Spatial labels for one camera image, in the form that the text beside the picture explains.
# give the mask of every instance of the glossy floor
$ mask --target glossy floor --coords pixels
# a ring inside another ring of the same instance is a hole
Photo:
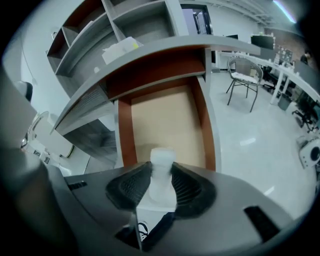
[[[229,106],[228,73],[211,75],[210,98],[221,145],[221,172],[240,178],[280,205],[294,219],[310,208],[315,196],[316,173],[303,169],[296,139],[305,134],[294,118],[260,88],[255,93],[237,86]]]

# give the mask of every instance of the white desk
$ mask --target white desk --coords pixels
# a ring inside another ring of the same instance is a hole
[[[292,81],[293,83],[295,83],[297,86],[299,86],[302,90],[305,91],[306,94],[308,94],[314,101],[320,101],[320,95],[315,91],[315,89],[313,89],[306,81],[304,81],[299,75],[293,73],[292,70],[282,66],[282,65],[277,65],[271,61],[268,61],[266,59],[262,59],[262,58],[258,58],[258,57],[254,57],[254,56],[249,56],[249,55],[246,55],[244,53],[231,53],[231,52],[217,52],[217,66],[219,67],[219,64],[220,64],[220,57],[229,57],[229,58],[232,58],[232,57],[243,57],[243,58],[246,58],[256,64],[259,64],[259,65],[262,65],[264,67],[272,67],[276,70],[278,70],[280,72],[280,75],[279,75],[279,79],[278,79],[278,82],[275,86],[275,90],[274,90],[274,93],[271,97],[271,100],[270,100],[270,104],[274,104],[275,103],[275,100],[276,100],[276,97],[277,97],[277,94],[279,92],[279,89],[280,89],[280,86],[281,86],[281,83],[282,83],[282,80],[283,80],[283,77],[284,75],[287,76],[287,79],[285,81],[285,85],[284,85],[284,88],[282,90],[282,93],[285,93],[287,88],[288,88],[288,85],[289,85],[289,82]]]

